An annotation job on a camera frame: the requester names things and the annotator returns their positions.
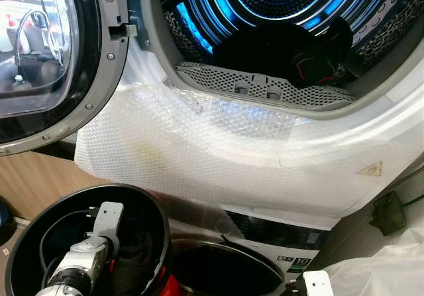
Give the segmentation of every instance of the wooden floor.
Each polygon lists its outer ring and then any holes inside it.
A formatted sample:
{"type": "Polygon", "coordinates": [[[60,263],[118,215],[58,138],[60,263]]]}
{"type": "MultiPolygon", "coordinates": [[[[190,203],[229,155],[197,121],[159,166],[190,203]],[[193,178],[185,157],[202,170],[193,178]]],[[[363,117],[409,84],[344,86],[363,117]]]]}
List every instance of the wooden floor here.
{"type": "Polygon", "coordinates": [[[10,204],[14,215],[27,220],[69,193],[107,182],[70,160],[36,152],[0,157],[0,199],[10,204]]]}

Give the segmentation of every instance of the white plastic bag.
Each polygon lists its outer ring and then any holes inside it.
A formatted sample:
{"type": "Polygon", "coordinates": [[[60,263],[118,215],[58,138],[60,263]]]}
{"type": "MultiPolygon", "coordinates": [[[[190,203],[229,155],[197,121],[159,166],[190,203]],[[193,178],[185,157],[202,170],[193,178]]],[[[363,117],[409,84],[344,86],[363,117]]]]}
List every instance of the white plastic bag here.
{"type": "Polygon", "coordinates": [[[424,295],[424,229],[406,230],[396,245],[370,258],[325,268],[335,296],[424,295]]]}

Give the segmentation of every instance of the black object in drum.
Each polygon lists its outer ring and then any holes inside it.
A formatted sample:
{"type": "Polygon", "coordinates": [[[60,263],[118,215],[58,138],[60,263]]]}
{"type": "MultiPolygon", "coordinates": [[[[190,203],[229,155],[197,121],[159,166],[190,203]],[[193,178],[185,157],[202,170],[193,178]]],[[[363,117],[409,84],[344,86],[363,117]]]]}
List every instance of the black object in drum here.
{"type": "Polygon", "coordinates": [[[282,77],[300,87],[323,85],[340,63],[349,69],[345,62],[352,39],[340,17],[319,36],[294,23],[261,25],[234,33],[213,49],[213,56],[222,68],[282,77]]]}
{"type": "MultiPolygon", "coordinates": [[[[143,240],[152,247],[152,273],[144,290],[137,295],[160,295],[169,271],[165,270],[170,249],[170,229],[168,218],[155,198],[142,189],[131,185],[107,184],[89,187],[71,194],[49,206],[38,215],[21,234],[7,263],[5,286],[7,296],[36,295],[41,286],[43,272],[38,257],[38,247],[43,234],[61,217],[73,211],[86,210],[88,207],[100,207],[102,202],[120,202],[124,212],[118,229],[121,245],[125,244],[133,233],[150,233],[151,238],[143,240]]],[[[72,244],[84,239],[84,232],[91,231],[93,224],[83,215],[67,218],[46,239],[44,257],[50,263],[57,256],[63,256],[72,244]]],[[[109,271],[102,272],[92,295],[112,295],[112,279],[109,271]]]]}

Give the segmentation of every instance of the dryer drum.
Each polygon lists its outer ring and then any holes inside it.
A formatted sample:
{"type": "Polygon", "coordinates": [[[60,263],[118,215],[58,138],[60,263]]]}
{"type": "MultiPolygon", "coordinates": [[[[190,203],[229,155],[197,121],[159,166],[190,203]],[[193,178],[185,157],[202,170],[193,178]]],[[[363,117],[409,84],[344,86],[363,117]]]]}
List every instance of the dryer drum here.
{"type": "MultiPolygon", "coordinates": [[[[162,0],[162,8],[170,34],[185,60],[175,65],[176,71],[188,85],[264,103],[280,102],[285,107],[328,111],[347,106],[371,90],[361,87],[359,94],[352,93],[346,85],[378,65],[405,38],[420,20],[423,0],[162,0]],[[258,26],[295,24],[314,36],[322,36],[338,17],[351,30],[354,57],[349,59],[355,59],[355,70],[349,67],[347,71],[342,63],[333,64],[330,67],[334,68],[333,76],[325,77],[323,83],[315,83],[320,84],[319,89],[307,85],[305,91],[299,91],[289,77],[261,72],[261,68],[251,71],[230,68],[216,59],[216,47],[240,32],[258,26]],[[256,74],[265,77],[262,80],[256,74]]],[[[248,52],[267,38],[266,32],[258,34],[260,37],[246,36],[238,48],[248,52]]],[[[290,50],[287,44],[292,45],[296,40],[299,39],[282,36],[281,49],[278,48],[282,56],[290,50]]],[[[258,63],[263,63],[264,58],[267,57],[257,56],[258,63]]]]}

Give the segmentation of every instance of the black cable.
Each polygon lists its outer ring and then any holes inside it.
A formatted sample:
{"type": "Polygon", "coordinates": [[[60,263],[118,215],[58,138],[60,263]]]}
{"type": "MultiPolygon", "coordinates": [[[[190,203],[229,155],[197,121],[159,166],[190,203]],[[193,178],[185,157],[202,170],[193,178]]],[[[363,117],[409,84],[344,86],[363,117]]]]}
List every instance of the black cable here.
{"type": "Polygon", "coordinates": [[[418,168],[417,170],[415,170],[414,172],[411,172],[409,175],[406,175],[405,177],[403,177],[402,179],[400,179],[399,181],[388,185],[388,189],[393,189],[396,188],[398,185],[400,185],[401,183],[411,179],[413,176],[417,175],[418,173],[420,173],[422,170],[424,170],[424,166],[421,166],[420,168],[418,168]]]}
{"type": "Polygon", "coordinates": [[[43,273],[46,273],[47,270],[47,266],[46,266],[46,260],[44,259],[44,240],[46,239],[48,233],[55,227],[57,226],[59,223],[61,223],[64,219],[72,216],[72,215],[79,215],[79,214],[87,214],[86,210],[81,210],[81,211],[74,211],[71,213],[68,213],[67,215],[64,215],[62,218],[60,218],[59,220],[57,220],[55,223],[53,223],[53,225],[48,228],[48,230],[43,234],[41,241],[40,241],[40,246],[38,247],[38,255],[40,256],[40,263],[41,263],[41,268],[43,273]]]}
{"type": "Polygon", "coordinates": [[[48,264],[46,268],[46,273],[44,273],[44,276],[42,277],[41,289],[46,288],[50,276],[53,274],[54,269],[60,264],[62,259],[63,256],[57,256],[50,262],[50,264],[48,264]]]}
{"type": "Polygon", "coordinates": [[[44,11],[44,13],[47,15],[47,10],[46,10],[46,4],[44,3],[44,0],[40,0],[41,1],[41,7],[42,10],[44,11]]]}
{"type": "Polygon", "coordinates": [[[424,195],[420,195],[419,197],[415,198],[414,200],[408,201],[407,203],[404,203],[402,205],[402,207],[406,207],[407,205],[411,205],[419,200],[421,200],[422,198],[424,198],[424,195]]]}

